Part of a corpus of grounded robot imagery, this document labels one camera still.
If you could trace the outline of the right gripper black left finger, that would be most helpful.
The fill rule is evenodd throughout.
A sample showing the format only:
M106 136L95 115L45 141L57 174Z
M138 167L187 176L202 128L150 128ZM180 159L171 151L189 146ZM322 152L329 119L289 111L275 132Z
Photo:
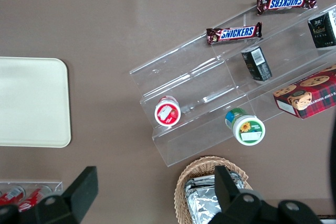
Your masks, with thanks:
M97 168L87 166L61 195L48 196L23 212L16 205L1 206L1 223L81 223L97 194Z

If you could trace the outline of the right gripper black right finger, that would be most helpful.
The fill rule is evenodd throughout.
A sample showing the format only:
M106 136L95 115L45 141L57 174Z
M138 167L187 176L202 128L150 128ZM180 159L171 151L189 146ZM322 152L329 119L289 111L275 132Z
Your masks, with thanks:
M224 166L216 166L214 175L221 212L210 223L319 223L319 217L302 202L283 200L273 207L255 191L238 189Z

